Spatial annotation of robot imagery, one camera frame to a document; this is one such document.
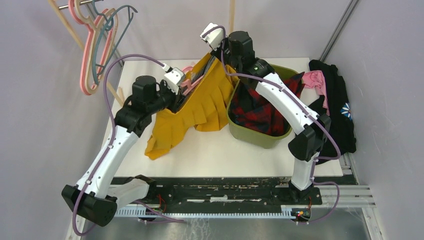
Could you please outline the yellow skirt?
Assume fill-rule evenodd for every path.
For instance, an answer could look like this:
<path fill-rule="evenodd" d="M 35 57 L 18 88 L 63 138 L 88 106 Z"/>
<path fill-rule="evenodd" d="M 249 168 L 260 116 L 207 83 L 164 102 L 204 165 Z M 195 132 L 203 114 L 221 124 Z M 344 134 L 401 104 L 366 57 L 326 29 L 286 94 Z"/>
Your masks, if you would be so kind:
<path fill-rule="evenodd" d="M 164 109 L 156 114 L 145 156 L 155 160 L 167 154 L 191 127 L 199 132 L 214 132 L 228 124 L 227 106 L 238 78 L 226 75 L 225 71 L 234 72 L 229 65 L 223 66 L 215 59 L 179 111 Z"/>

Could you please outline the red plaid skirt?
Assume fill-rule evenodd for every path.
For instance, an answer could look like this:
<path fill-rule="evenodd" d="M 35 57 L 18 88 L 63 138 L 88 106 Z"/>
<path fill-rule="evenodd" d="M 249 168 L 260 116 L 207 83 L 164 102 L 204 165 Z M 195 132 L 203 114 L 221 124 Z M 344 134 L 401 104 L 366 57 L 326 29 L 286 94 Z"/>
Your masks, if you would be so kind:
<path fill-rule="evenodd" d="M 272 137 L 283 136 L 290 128 L 287 120 L 268 100 L 242 82 L 230 101 L 229 118 L 236 125 Z"/>

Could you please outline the olive green plastic basket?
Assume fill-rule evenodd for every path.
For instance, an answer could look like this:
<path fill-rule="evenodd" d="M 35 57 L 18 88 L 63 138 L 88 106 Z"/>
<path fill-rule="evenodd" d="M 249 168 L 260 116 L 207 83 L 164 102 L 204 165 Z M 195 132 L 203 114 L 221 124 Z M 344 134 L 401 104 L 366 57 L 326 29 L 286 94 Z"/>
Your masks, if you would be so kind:
<path fill-rule="evenodd" d="M 239 83 L 242 83 L 241 81 L 239 81 L 236 85 L 235 85 L 235 89 L 230 97 L 230 103 L 231 100 L 234 96 L 234 92 L 237 89 Z M 292 131 L 291 126 L 289 125 L 289 130 L 286 134 L 282 135 L 282 136 L 270 136 L 270 135 L 266 135 L 260 132 L 256 132 L 254 130 L 239 126 L 237 124 L 235 124 L 234 122 L 231 121 L 230 117 L 229 117 L 229 110 L 230 110 L 230 103 L 227 106 L 227 119 L 228 119 L 228 124 L 229 124 L 229 131 L 231 133 L 231 135 L 236 138 L 237 140 L 246 142 L 246 143 L 250 143 L 259 147 L 262 147 L 264 149 L 271 149 L 273 147 L 275 147 L 280 140 L 286 138 Z"/>

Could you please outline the grey blue plastic hanger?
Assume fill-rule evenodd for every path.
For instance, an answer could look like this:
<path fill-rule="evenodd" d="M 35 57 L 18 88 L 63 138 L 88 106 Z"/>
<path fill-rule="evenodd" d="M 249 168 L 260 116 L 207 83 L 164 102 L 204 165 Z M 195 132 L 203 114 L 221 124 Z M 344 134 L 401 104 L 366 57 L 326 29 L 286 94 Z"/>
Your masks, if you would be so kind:
<path fill-rule="evenodd" d="M 96 1 L 94 0 L 91 4 L 91 7 L 95 14 L 100 17 L 100 36 L 106 35 L 106 40 L 104 43 L 103 53 L 101 60 L 97 60 L 98 51 L 100 49 L 101 41 L 97 40 L 94 45 L 94 59 L 90 61 L 90 67 L 92 70 L 92 77 L 94 80 L 93 86 L 97 87 L 103 79 L 103 73 L 106 71 L 106 67 L 111 61 L 113 55 L 115 54 L 118 45 L 120 44 L 122 38 L 124 37 L 126 31 L 128 30 L 131 22 L 134 19 L 134 15 L 138 13 L 138 10 L 132 5 L 125 4 L 117 9 L 111 8 L 107 9 L 106 12 L 100 12 L 97 9 Z M 116 34 L 119 28 L 119 18 L 118 13 L 127 10 L 128 22 L 119 36 L 118 40 L 115 41 Z"/>

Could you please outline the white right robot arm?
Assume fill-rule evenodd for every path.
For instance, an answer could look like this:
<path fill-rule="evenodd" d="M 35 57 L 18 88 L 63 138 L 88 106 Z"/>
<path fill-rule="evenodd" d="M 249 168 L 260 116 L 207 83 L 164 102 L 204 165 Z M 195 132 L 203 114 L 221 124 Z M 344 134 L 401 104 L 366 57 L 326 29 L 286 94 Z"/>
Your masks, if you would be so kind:
<path fill-rule="evenodd" d="M 226 36 L 224 30 L 216 29 L 200 37 L 221 63 L 229 64 L 236 71 L 234 75 L 250 84 L 291 126 L 295 137 L 288 149 L 295 162 L 288 196 L 293 203 L 302 204 L 309 198 L 308 188 L 313 184 L 313 160 L 329 138 L 330 118 L 304 104 L 267 61 L 255 56 L 253 40 L 246 31 Z"/>

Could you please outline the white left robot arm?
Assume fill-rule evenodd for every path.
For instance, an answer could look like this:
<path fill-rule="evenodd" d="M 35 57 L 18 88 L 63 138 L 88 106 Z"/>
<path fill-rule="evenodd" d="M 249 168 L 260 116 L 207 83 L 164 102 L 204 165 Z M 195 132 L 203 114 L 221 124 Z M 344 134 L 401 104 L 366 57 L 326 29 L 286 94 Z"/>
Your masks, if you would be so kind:
<path fill-rule="evenodd" d="M 150 75 L 135 79 L 132 94 L 112 116 L 111 132 L 93 163 L 75 185 L 65 185 L 61 192 L 72 211 L 73 228 L 78 216 L 104 227 L 128 204 L 156 200 L 158 191 L 148 177 L 136 176 L 114 188 L 111 183 L 125 156 L 152 123 L 153 115 L 171 107 L 176 97 L 164 79 L 157 81 Z"/>

